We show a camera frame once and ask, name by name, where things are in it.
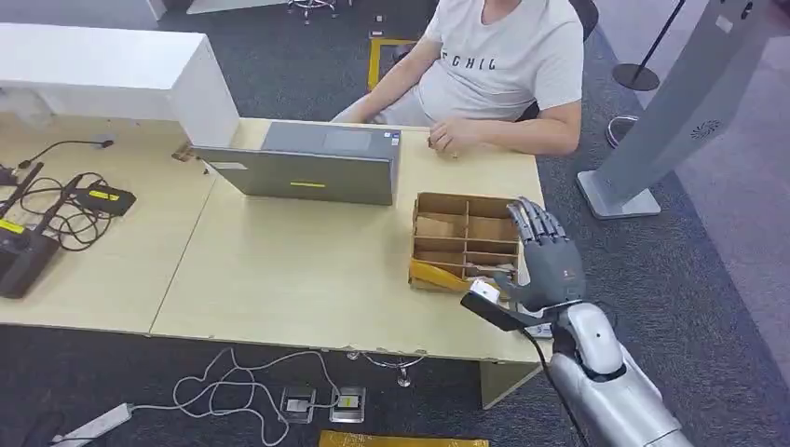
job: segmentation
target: black pole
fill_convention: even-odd
[[[650,47],[650,50],[647,52],[647,55],[642,60],[642,63],[639,64],[639,68],[636,69],[636,73],[633,74],[632,81],[636,80],[636,78],[639,77],[639,74],[642,73],[642,70],[645,70],[645,66],[647,65],[647,61],[649,61],[650,58],[653,57],[653,53],[656,52],[656,48],[659,47],[659,44],[661,43],[661,40],[663,40],[664,35],[666,34],[666,32],[669,31],[669,27],[672,26],[672,22],[674,21],[674,18],[677,17],[677,14],[680,13],[680,9],[683,7],[683,5],[685,3],[686,3],[686,0],[680,0],[679,2],[677,2],[677,6],[674,7],[674,11],[672,11],[672,15],[670,15],[669,19],[666,21],[666,23],[664,23],[664,27],[661,28],[661,32],[659,33],[659,36],[656,37],[655,42],[653,42],[653,45]]]
[[[674,19],[680,13],[680,9],[683,8],[685,3],[686,0],[678,0],[669,19],[664,23],[663,28],[661,28],[659,36],[653,41],[653,45],[650,46],[647,55],[642,59],[642,63],[639,65],[634,63],[621,63],[615,66],[612,70],[612,77],[614,77],[618,83],[631,90],[639,91],[651,91],[659,87],[661,84],[659,76],[647,68],[647,62],[653,57],[653,53],[656,52],[656,48],[659,47],[661,40],[663,40],[667,31],[669,31],[669,27],[672,26]]]

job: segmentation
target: yellow label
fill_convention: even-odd
[[[12,233],[17,233],[18,235],[22,234],[22,232],[24,231],[23,226],[19,226],[9,221],[4,221],[3,219],[0,219],[0,228],[4,228]]]
[[[120,198],[115,194],[107,194],[107,193],[103,193],[102,191],[90,191],[88,195],[97,198],[103,198],[104,200],[112,200],[112,201],[116,201]]]
[[[325,188],[323,183],[291,182],[291,186],[305,186],[307,188]]]

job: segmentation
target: robot finger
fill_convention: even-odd
[[[557,238],[557,230],[554,228],[554,224],[552,223],[552,220],[549,219],[547,212],[538,205],[535,206],[535,211],[538,213],[540,223],[546,228],[546,234],[552,238]]]
[[[518,231],[521,240],[524,243],[532,242],[535,240],[535,232],[532,231],[532,225],[529,224],[529,220],[525,214],[524,208],[522,208],[520,205],[521,204],[519,202],[509,203],[508,211],[511,212],[513,220],[518,225]]]
[[[560,221],[558,221],[557,218],[554,217],[554,215],[551,214],[550,212],[546,212],[546,215],[549,216],[549,220],[552,221],[552,225],[554,225],[554,230],[557,232],[557,237],[567,239],[567,235],[565,234],[565,229],[560,224]]]
[[[529,222],[532,224],[535,237],[540,239],[542,236],[547,236],[546,227],[543,226],[543,222],[538,216],[538,210],[540,210],[540,207],[523,196],[519,197],[519,203],[521,203],[521,205],[526,210],[526,215],[529,216]]]

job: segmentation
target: silver robotic arm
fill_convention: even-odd
[[[554,334],[547,370],[550,382],[568,401],[570,411],[610,445],[690,447],[660,391],[620,344],[604,312],[584,301],[579,250],[557,219],[523,197],[508,208],[524,244],[531,282],[513,284],[497,275],[497,290],[476,281],[461,304],[503,331],[550,322]],[[543,317],[499,305],[500,291],[530,311],[542,309]]]

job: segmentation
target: laptop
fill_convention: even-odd
[[[248,196],[392,205],[401,132],[273,122],[258,150],[193,149]]]

